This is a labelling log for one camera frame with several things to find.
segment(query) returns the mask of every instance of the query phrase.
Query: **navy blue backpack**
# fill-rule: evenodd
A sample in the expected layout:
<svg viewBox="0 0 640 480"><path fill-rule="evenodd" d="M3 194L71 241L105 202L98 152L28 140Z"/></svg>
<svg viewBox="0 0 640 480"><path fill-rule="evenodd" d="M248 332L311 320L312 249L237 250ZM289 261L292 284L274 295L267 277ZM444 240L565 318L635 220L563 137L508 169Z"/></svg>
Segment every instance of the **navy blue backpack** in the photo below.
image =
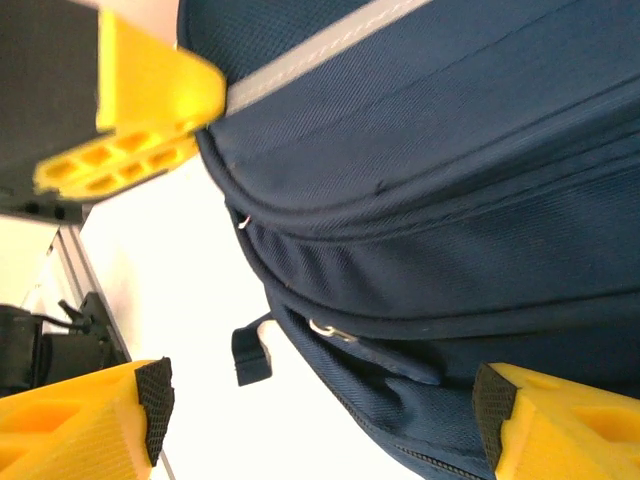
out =
<svg viewBox="0 0 640 480"><path fill-rule="evenodd" d="M388 454L494 478L488 362L640 398L638 0L182 0L179 38L270 318Z"/></svg>

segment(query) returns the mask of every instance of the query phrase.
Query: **black strap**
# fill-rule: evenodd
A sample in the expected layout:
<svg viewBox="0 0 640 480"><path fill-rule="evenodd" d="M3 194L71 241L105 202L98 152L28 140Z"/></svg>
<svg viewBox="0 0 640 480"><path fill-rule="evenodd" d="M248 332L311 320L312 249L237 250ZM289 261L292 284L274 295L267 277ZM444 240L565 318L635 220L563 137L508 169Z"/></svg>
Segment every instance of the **black strap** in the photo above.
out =
<svg viewBox="0 0 640 480"><path fill-rule="evenodd" d="M271 318L271 314L267 314L244 328L234 330L231 336L236 376L241 387L261 382L271 376L271 357L258 336L258 328L262 322Z"/></svg>

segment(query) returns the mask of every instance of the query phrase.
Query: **black cable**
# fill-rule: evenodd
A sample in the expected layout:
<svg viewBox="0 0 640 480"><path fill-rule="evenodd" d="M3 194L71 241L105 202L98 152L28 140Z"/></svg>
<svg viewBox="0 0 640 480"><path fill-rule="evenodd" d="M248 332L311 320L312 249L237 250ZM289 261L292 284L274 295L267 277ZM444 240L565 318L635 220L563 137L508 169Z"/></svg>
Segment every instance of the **black cable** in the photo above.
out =
<svg viewBox="0 0 640 480"><path fill-rule="evenodd" d="M78 325L76 323L63 322L61 320L56 320L55 318L47 317L46 315L40 315L37 313L32 313L31 318L40 320L41 322L50 323L51 325L55 325L57 327L67 328L69 330L81 331L83 333L89 333L89 330L90 330L90 325Z"/></svg>

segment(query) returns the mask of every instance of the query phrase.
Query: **reflective strip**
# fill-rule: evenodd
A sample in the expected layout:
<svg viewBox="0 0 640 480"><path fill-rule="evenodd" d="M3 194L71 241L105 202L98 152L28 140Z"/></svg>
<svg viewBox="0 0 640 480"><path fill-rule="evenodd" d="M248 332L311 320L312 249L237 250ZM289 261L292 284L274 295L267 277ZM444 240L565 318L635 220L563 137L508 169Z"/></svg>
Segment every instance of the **reflective strip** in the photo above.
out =
<svg viewBox="0 0 640 480"><path fill-rule="evenodd" d="M229 88L227 115L242 110L432 0L375 0Z"/></svg>

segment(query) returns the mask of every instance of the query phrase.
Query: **black rubber pad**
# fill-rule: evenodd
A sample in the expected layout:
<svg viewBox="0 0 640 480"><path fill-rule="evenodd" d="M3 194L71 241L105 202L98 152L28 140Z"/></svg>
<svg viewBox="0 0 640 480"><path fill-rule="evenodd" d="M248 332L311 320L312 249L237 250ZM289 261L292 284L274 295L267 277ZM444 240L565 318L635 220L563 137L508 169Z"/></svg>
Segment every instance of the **black rubber pad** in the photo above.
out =
<svg viewBox="0 0 640 480"><path fill-rule="evenodd" d="M22 197L40 160L98 137L97 11L2 0L0 52L0 196Z"/></svg>
<svg viewBox="0 0 640 480"><path fill-rule="evenodd" d="M145 444L151 465L155 467L162 452L162 444L175 403L175 394L171 387L171 360L163 358L149 363L137 369L135 373L138 401L147 416Z"/></svg>
<svg viewBox="0 0 640 480"><path fill-rule="evenodd" d="M489 365L482 365L473 387L473 410L492 471L502 456L502 424L511 418L518 389Z"/></svg>

